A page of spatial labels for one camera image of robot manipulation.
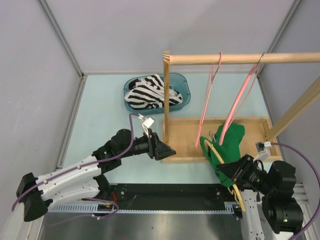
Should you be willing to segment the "green tank top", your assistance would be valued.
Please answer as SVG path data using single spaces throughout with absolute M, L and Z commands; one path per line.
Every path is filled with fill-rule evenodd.
M 242 124 L 232 123 L 225 134 L 223 144 L 219 145 L 223 126 L 224 125 L 220 125 L 218 127 L 214 135 L 215 140 L 213 140 L 212 143 L 226 164 L 237 162 L 241 158 L 240 143 L 245 135 L 245 127 Z M 199 139 L 199 143 L 205 158 L 212 166 L 220 183 L 225 187 L 232 185 L 233 182 L 217 169 L 217 165 L 220 163 L 213 152 L 209 153 L 209 148 L 204 146 L 205 138 L 205 136 L 201 136 Z

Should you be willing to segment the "yellow hanger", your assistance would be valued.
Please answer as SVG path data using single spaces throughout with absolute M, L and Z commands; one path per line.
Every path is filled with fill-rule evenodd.
M 207 138 L 204 138 L 203 144 L 204 146 L 209 148 L 209 153 L 212 152 L 215 155 L 220 164 L 225 164 L 225 161 L 223 160 L 219 152 L 216 150 L 212 142 L 210 142 Z M 227 186 L 226 188 L 229 191 L 229 193 L 234 197 L 235 202 L 240 206 L 241 210 L 243 212 L 246 212 L 246 207 L 241 195 L 241 191 L 239 190 L 238 186 L 235 183 L 233 183 L 232 185 Z

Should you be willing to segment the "thick pink hanger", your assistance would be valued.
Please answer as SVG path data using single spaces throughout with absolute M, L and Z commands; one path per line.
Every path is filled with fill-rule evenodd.
M 250 70 L 250 72 L 248 73 L 247 77 L 245 78 L 231 108 L 230 108 L 230 111 L 228 113 L 228 116 L 226 118 L 226 121 L 223 125 L 223 128 L 222 128 L 222 131 L 221 131 L 221 135 L 220 135 L 220 138 L 219 138 L 219 145 L 221 146 L 224 142 L 224 138 L 225 138 L 225 135 L 229 129 L 229 127 L 231 126 L 231 123 L 233 122 L 233 120 L 235 119 L 236 115 L 238 114 L 238 112 L 240 111 L 241 107 L 243 106 L 243 104 L 245 103 L 245 101 L 247 100 L 249 94 L 251 93 L 252 91 L 252 88 L 256 82 L 256 79 L 257 79 L 257 76 L 258 76 L 258 73 L 261 69 L 261 60 L 263 59 L 265 55 L 265 52 L 263 52 L 259 58 L 259 61 L 258 63 L 254 64 Z M 254 76 L 253 80 L 252 80 L 252 83 L 251 83 L 251 86 L 248 90 L 248 92 L 246 93 L 245 97 L 243 97 L 243 94 L 248 86 L 248 84 L 250 83 L 252 77 Z

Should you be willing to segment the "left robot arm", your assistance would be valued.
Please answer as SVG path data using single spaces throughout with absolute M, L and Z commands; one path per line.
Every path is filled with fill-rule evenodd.
M 151 129 L 141 137 L 121 129 L 91 155 L 66 169 L 40 176 L 25 174 L 16 191 L 17 202 L 24 206 L 23 220 L 37 220 L 61 203 L 107 199 L 111 187 L 104 174 L 119 167 L 122 158 L 141 154 L 159 161 L 174 156 L 176 151 Z

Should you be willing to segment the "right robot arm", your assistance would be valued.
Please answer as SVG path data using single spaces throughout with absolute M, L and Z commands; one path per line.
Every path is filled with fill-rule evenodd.
M 242 201 L 248 196 L 246 185 L 263 195 L 262 211 L 276 234 L 297 234 L 302 229 L 304 217 L 301 207 L 293 198 L 297 182 L 296 168 L 281 160 L 274 161 L 269 171 L 259 167 L 259 164 L 263 164 L 261 158 L 255 159 L 245 154 L 238 161 L 221 163 L 216 168 L 236 184 L 230 188 L 235 200 Z

